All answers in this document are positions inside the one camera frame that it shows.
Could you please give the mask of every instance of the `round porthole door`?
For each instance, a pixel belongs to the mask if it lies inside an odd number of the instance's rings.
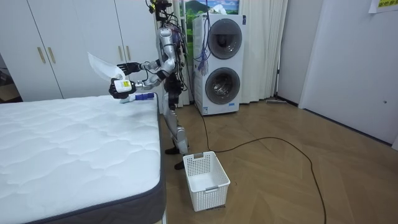
[[[240,49],[242,31],[239,25],[231,19],[220,19],[210,28],[208,45],[210,52],[219,59],[229,59]]]
[[[206,81],[206,94],[217,105],[231,102],[239,93],[241,81],[230,68],[219,68],[212,72]]]

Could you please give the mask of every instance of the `quilted mattress surface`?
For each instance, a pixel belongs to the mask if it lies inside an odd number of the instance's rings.
[[[141,194],[160,180],[157,102],[111,96],[0,105],[0,223]]]

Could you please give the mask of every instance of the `dryer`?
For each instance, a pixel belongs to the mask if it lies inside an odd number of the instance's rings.
[[[207,14],[193,20],[193,89],[202,115],[239,110],[246,16]],[[201,69],[203,44],[207,61]]]

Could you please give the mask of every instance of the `bed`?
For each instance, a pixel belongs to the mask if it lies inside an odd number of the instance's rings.
[[[0,105],[0,223],[162,223],[157,97]]]

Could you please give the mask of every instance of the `laundry basket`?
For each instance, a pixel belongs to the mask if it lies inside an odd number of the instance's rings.
[[[231,182],[216,154],[204,152],[183,160],[194,211],[224,205]]]

